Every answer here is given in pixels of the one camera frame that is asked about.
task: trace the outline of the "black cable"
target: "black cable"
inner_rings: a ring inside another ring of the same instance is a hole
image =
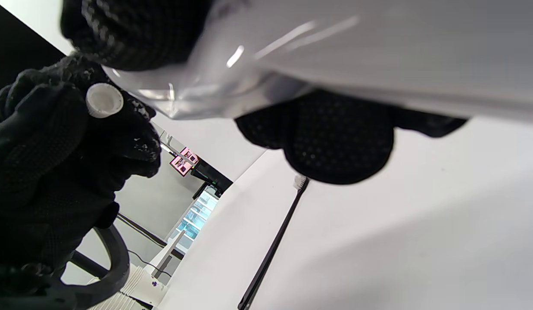
[[[135,231],[137,231],[139,234],[141,234],[142,236],[146,237],[148,240],[150,240],[151,242],[153,242],[154,244],[158,245],[159,247],[162,247],[164,248],[165,246],[158,243],[157,241],[155,241],[153,238],[151,238],[150,236],[146,235],[144,232],[140,231],[140,229],[138,229],[138,227],[134,226],[133,224],[131,224],[130,222],[128,222],[127,220],[125,220],[124,218],[122,218],[121,216],[119,216],[119,214],[117,215],[117,218],[127,224],[128,226],[130,226],[132,229],[134,229]]]
[[[158,272],[160,272],[160,273],[164,273],[164,274],[168,275],[169,277],[172,277],[172,276],[170,275],[170,273],[168,273],[168,272],[166,272],[166,271],[162,271],[162,270],[160,270],[158,267],[155,267],[154,265],[151,265],[151,264],[148,263],[147,261],[144,261],[144,259],[142,259],[142,258],[140,257],[140,255],[138,255],[138,253],[136,253],[136,252],[134,252],[134,251],[130,251],[130,250],[128,250],[128,252],[129,252],[129,253],[133,253],[134,255],[136,255],[136,257],[138,257],[138,259],[140,259],[140,261],[141,261],[142,263],[144,263],[144,264],[146,264],[146,265],[150,265],[151,267],[154,267]]]
[[[253,299],[255,298],[257,290],[259,289],[259,286],[261,285],[262,279],[264,278],[266,271],[268,271],[268,267],[270,266],[270,263],[272,262],[272,258],[274,257],[274,254],[276,253],[276,250],[278,249],[278,245],[280,245],[280,242],[282,241],[282,237],[284,236],[284,233],[286,232],[286,228],[290,223],[291,217],[293,213],[295,212],[297,204],[299,203],[302,193],[304,193],[304,190],[308,186],[309,181],[310,181],[309,178],[305,178],[304,183],[302,183],[301,188],[297,190],[297,195],[295,197],[295,200],[293,201],[293,204],[291,205],[289,212],[287,213],[284,223],[282,223],[282,226],[280,227],[280,230],[278,231],[276,238],[274,238],[272,245],[270,245],[270,249],[268,249],[268,252],[266,253],[265,258],[262,260],[262,263],[259,269],[257,270],[257,273],[255,273],[255,277],[253,277],[251,284],[249,284],[249,287],[247,287],[247,291],[245,291],[245,294],[241,298],[239,305],[237,305],[238,310],[245,310],[246,308],[249,308],[251,306],[251,302],[253,302]]]

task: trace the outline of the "plastic bag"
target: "plastic bag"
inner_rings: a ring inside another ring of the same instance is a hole
[[[218,0],[185,65],[106,68],[170,118],[235,118],[312,86],[533,119],[533,0]]]

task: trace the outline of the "white wall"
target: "white wall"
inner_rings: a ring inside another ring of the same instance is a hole
[[[190,174],[178,174],[169,164],[172,159],[162,151],[159,172],[150,179],[128,179],[116,198],[122,214],[161,238],[167,237],[203,184]]]

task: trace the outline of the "black glove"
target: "black glove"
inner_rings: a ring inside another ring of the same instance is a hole
[[[249,141],[283,149],[297,172],[331,184],[356,183],[380,171],[393,149],[394,127],[442,137],[465,122],[322,90],[236,120]]]
[[[167,7],[164,1],[170,3],[170,9],[157,9]],[[113,68],[153,69],[170,62],[183,62],[203,30],[205,12],[210,4],[164,1],[154,2],[152,8],[147,9],[148,3],[142,8],[144,4],[140,2],[82,0],[81,6],[78,4],[81,0],[64,0],[63,34],[88,57]],[[176,32],[166,31],[164,25],[172,12],[182,11],[190,12],[190,16],[199,12],[199,18],[191,21],[179,18],[174,28],[167,27]],[[148,31],[153,39],[141,40],[142,33],[146,33],[143,29],[154,29]],[[81,33],[93,39],[81,40]],[[180,38],[186,35],[191,40],[179,44]],[[136,46],[141,41],[154,44]],[[160,56],[147,62],[146,55]],[[236,120],[240,131],[252,143],[284,149],[295,170],[333,184],[359,182],[381,170],[393,148],[394,127],[442,137],[465,122],[460,118],[406,110],[322,90]]]
[[[62,34],[88,59],[125,71],[184,62],[211,0],[63,0]]]
[[[0,263],[61,269],[93,226],[112,224],[114,192],[158,171],[153,112],[124,93],[119,113],[90,117],[97,82],[100,66],[75,56],[0,91]]]

